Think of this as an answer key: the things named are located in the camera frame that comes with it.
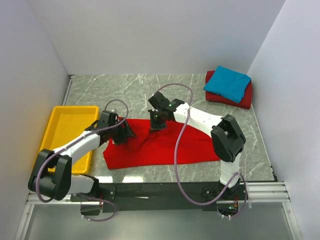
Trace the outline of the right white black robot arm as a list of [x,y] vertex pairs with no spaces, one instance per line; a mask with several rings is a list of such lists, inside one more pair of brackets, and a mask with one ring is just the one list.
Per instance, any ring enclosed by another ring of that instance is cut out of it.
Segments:
[[230,114],[218,116],[207,113],[177,98],[170,101],[159,91],[148,102],[153,107],[149,111],[153,130],[162,130],[168,121],[183,124],[173,154],[175,176],[182,194],[187,195],[178,174],[178,147],[183,132],[190,126],[211,137],[214,153],[220,160],[219,193],[226,200],[232,199],[240,184],[240,156],[246,143],[236,119]]

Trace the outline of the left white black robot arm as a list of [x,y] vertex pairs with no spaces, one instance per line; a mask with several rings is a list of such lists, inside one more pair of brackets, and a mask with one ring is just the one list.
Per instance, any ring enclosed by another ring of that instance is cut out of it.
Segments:
[[45,202],[43,196],[51,200],[62,200],[68,194],[82,194],[88,201],[100,196],[100,183],[96,177],[72,174],[72,166],[85,154],[112,140],[124,144],[135,133],[126,118],[115,112],[104,110],[78,137],[53,150],[43,149],[36,158],[28,189],[35,192]]

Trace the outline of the bright red t-shirt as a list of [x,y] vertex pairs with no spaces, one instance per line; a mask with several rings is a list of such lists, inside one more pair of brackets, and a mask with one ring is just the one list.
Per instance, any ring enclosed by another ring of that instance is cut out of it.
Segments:
[[[128,119],[136,137],[129,137],[120,145],[109,143],[103,152],[110,170],[141,166],[172,165],[177,138],[182,123],[169,121],[167,128],[160,131],[150,129],[148,119]],[[220,159],[214,152],[211,138],[202,131],[187,126],[178,146],[177,163],[194,164],[216,162]]]

